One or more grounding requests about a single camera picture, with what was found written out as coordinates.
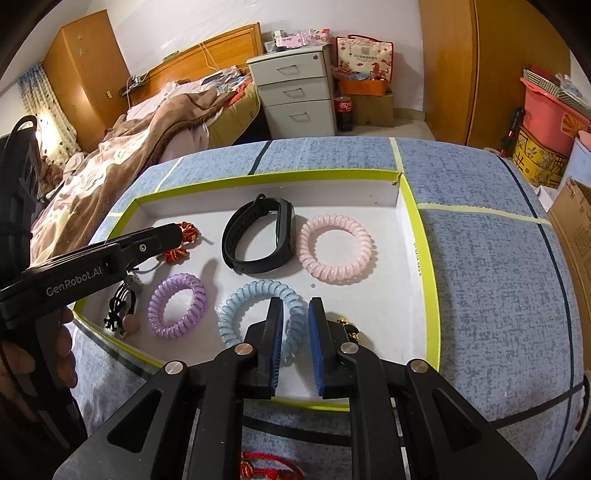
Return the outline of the person's left hand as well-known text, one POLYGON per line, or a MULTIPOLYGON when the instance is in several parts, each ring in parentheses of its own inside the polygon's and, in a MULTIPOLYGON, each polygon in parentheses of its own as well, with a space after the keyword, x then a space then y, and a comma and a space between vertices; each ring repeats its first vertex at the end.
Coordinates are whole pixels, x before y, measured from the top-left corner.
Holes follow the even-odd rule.
POLYGON ((1 321, 1 396, 30 419, 57 424, 80 418, 68 308, 1 321))

